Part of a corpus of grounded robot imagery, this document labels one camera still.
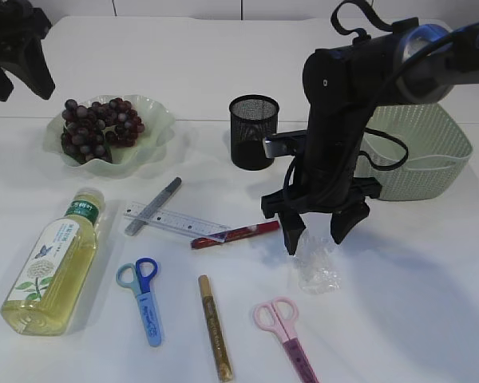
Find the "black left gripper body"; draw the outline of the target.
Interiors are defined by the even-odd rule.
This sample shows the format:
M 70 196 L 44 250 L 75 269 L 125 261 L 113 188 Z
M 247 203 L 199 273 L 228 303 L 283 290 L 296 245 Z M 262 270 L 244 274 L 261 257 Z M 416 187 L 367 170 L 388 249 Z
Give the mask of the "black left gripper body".
M 0 1 L 0 63 L 45 64 L 42 40 L 52 23 L 29 1 Z

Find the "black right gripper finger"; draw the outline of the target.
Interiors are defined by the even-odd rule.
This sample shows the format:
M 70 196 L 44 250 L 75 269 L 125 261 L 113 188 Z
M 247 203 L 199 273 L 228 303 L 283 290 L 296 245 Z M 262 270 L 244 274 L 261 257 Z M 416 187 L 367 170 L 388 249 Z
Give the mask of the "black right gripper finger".
M 331 217 L 331 237 L 336 244 L 340 244 L 350 231 L 370 214 L 366 202 L 358 202 L 335 212 Z
M 300 214 L 295 211 L 281 211 L 279 214 L 279 221 L 283 230 L 284 246 L 289 255 L 295 255 L 299 238 L 306 229 L 306 225 L 300 217 Z

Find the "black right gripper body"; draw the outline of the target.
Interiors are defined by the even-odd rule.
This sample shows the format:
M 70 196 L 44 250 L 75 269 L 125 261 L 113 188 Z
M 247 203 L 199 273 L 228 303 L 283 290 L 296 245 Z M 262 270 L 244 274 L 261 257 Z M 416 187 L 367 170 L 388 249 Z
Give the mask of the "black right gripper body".
M 339 213 L 366 197 L 377 199 L 382 185 L 374 177 L 355 177 L 351 169 L 342 170 L 330 179 L 308 172 L 302 157 L 290 162 L 279 191 L 261 198 L 265 218 L 283 212 L 305 214 L 308 212 Z

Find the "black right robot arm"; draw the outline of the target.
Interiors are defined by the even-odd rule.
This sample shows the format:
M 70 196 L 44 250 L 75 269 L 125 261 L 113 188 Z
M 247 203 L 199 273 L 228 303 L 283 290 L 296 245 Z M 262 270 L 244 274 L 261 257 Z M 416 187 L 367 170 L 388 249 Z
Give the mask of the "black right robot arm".
M 297 250 L 305 213 L 330 215 L 336 243 L 369 215 L 366 200 L 382 187 L 354 169 L 377 107 L 431 104 L 469 84 L 479 84 L 479 22 L 448 31 L 407 19 L 379 38 L 358 31 L 349 46 L 313 52 L 303 67 L 307 128 L 263 142 L 268 157 L 291 157 L 281 190 L 261 200 L 263 214 L 279 219 L 287 252 Z

